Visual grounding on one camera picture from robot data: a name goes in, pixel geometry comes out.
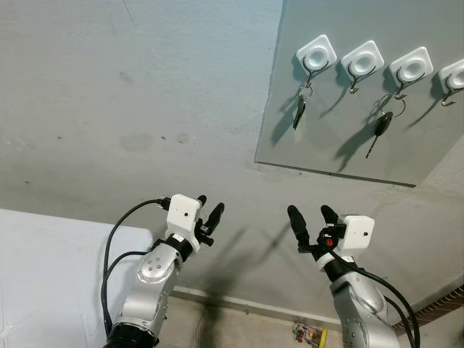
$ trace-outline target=key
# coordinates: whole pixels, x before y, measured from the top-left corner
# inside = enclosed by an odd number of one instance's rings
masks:
[[[303,113],[305,112],[306,109],[306,102],[305,98],[302,95],[298,96],[298,110],[297,110],[297,116],[295,116],[295,119],[293,120],[293,129],[297,129],[299,121],[302,119]]]
[[[372,143],[372,145],[370,145],[369,152],[368,154],[365,155],[365,158],[369,157],[370,152],[372,151],[374,145],[376,144],[378,137],[384,134],[387,129],[389,129],[390,123],[392,123],[392,118],[393,118],[393,112],[388,111],[385,115],[382,115],[382,117],[378,119],[376,131],[374,132],[374,135],[376,136],[376,138],[374,139],[374,142]]]

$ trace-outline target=cable connector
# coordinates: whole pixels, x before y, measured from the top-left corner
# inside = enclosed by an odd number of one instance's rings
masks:
[[[160,197],[158,199],[158,205],[160,208],[162,208],[163,210],[166,210],[168,211],[169,210],[169,206],[171,205],[171,198],[170,197]]]

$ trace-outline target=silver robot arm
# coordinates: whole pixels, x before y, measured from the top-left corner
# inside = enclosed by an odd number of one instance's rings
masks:
[[[387,320],[387,305],[374,282],[336,260],[333,250],[344,261],[355,265],[353,257],[369,245],[374,220],[367,216],[339,217],[331,208],[321,208],[327,227],[318,244],[310,245],[306,222],[298,209],[288,208],[291,227],[300,253],[311,253],[316,265],[332,281],[333,304],[341,321],[343,345],[346,348],[399,348],[397,335]]]
[[[115,321],[104,348],[152,348],[158,342],[167,318],[167,298],[173,290],[183,263],[200,243],[212,245],[224,204],[220,203],[203,224],[199,212],[203,202],[181,194],[170,199],[166,240],[140,261],[132,289]]]

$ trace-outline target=white wall hook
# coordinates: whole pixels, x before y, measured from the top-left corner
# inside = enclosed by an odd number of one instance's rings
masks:
[[[349,89],[351,94],[359,90],[356,87],[357,83],[385,65],[384,58],[373,40],[369,40],[352,50],[341,58],[340,63],[353,81]]]
[[[443,91],[445,92],[442,106],[448,107],[453,105],[456,101],[447,101],[448,98],[464,90],[464,59],[444,67],[439,71],[438,76],[442,82]]]
[[[433,71],[434,66],[425,47],[419,47],[390,63],[390,72],[399,86],[395,98],[404,98],[407,94],[400,95],[403,89],[430,75]]]
[[[303,46],[297,51],[296,56],[308,80],[314,73],[321,72],[336,62],[336,53],[326,35],[318,36]]]

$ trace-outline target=key ring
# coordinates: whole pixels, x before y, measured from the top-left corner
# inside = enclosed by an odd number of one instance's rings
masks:
[[[388,94],[385,94],[384,96],[381,97],[381,99],[380,99],[380,102],[381,102],[380,111],[382,111],[382,115],[386,114],[386,112],[384,111],[384,106],[392,99],[392,98],[386,98],[388,96],[395,97],[396,94],[395,93],[388,93]],[[401,112],[398,115],[392,116],[391,118],[395,118],[395,117],[398,117],[398,116],[402,115],[403,112],[406,110],[406,101],[404,99],[394,98],[394,100],[397,100],[397,101],[403,103],[403,110],[401,110]]]
[[[306,97],[305,97],[305,96],[302,96],[302,95],[301,95],[301,91],[302,91],[303,87],[305,87],[306,89],[310,89],[310,90],[311,90],[311,94],[310,94],[309,96],[306,96]],[[297,97],[298,97],[298,98],[308,99],[308,98],[310,98],[311,96],[312,96],[312,87],[311,87],[311,85],[309,85],[309,86],[300,86],[300,87],[298,88],[298,91],[297,91]]]

